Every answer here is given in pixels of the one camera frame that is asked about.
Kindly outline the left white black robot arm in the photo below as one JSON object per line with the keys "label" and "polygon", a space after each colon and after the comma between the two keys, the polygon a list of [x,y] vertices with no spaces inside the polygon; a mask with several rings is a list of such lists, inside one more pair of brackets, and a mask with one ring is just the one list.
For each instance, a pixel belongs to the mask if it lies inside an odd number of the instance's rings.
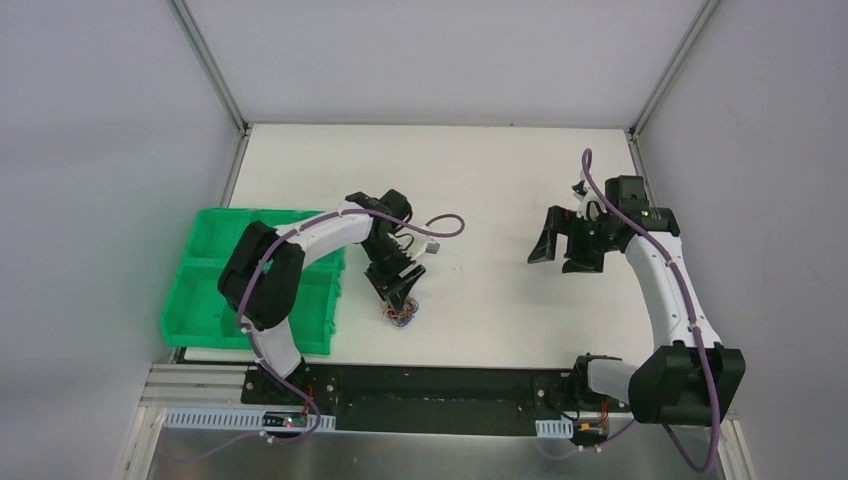
{"label": "left white black robot arm", "polygon": [[390,189],[379,198],[348,195],[336,210],[279,227],[250,223],[241,234],[217,282],[235,311],[255,359],[270,373],[266,389],[281,404],[297,402],[305,378],[296,371],[303,355],[293,339],[289,316],[303,271],[349,245],[360,245],[369,260],[365,276],[380,299],[404,308],[426,269],[394,236],[410,220],[412,206]]}

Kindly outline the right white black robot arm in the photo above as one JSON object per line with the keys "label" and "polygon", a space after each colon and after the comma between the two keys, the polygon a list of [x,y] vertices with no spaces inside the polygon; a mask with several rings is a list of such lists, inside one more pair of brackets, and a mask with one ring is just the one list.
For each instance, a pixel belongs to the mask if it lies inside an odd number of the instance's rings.
{"label": "right white black robot arm", "polygon": [[600,273],[606,254],[622,253],[637,277],[655,350],[639,366],[612,356],[579,356],[566,398],[583,410],[616,399],[644,424],[709,427],[722,421],[746,361],[740,350],[724,346],[700,306],[674,213],[650,204],[640,176],[606,180],[602,196],[585,179],[573,190],[579,208],[548,208],[528,263],[554,260],[559,237],[566,239],[565,274]]}

